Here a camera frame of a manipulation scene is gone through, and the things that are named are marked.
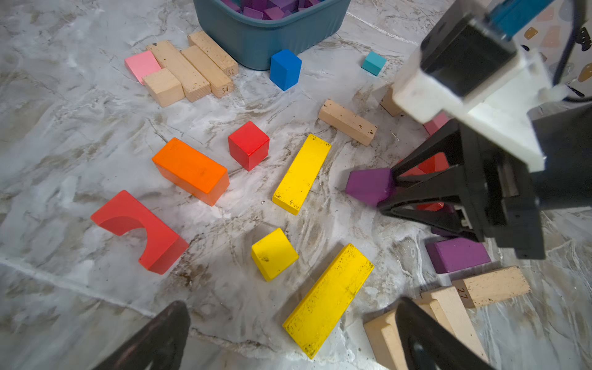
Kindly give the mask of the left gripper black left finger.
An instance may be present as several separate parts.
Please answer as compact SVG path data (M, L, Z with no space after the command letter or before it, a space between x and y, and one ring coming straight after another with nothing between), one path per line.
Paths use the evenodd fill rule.
M191 319L182 301L168 305L97 369L179 369Z

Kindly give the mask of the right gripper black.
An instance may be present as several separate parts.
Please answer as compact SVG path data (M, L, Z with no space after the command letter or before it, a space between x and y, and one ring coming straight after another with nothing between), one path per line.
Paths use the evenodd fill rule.
M379 202L378 211L440 229L472 241L481 239L473 227L467 177L476 181L478 203L486 237L499 248L514 250L519 259L545 257L541 211L591 205L591 106L584 105L535 120L536 138L544 153L544 169L530 172L527 165L458 121L449 121L389 174L397 191ZM438 153L450 167L428 175L403 177L406 171ZM442 203L459 211L420 210Z

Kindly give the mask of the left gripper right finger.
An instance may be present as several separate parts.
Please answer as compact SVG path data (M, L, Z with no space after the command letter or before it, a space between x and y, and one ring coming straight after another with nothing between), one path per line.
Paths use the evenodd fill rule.
M409 369L491 369L408 297L395 302L396 327Z

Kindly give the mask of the purple brick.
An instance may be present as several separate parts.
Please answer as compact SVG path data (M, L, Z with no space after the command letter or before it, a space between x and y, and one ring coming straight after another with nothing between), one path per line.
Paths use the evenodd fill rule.
M390 168L352 171L345 187L346 194L376 207L396 193Z
M425 248L437 274L452 273L491 262L483 244L464 238L429 243Z

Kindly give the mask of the teal storage bin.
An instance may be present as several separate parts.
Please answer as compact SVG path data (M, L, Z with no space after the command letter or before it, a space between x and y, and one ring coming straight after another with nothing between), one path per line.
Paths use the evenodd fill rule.
M249 69L268 70L271 57L284 49L298 55L335 34L350 2L323 1L280 20L257 20L221 1L195 1L201 28L234 60Z

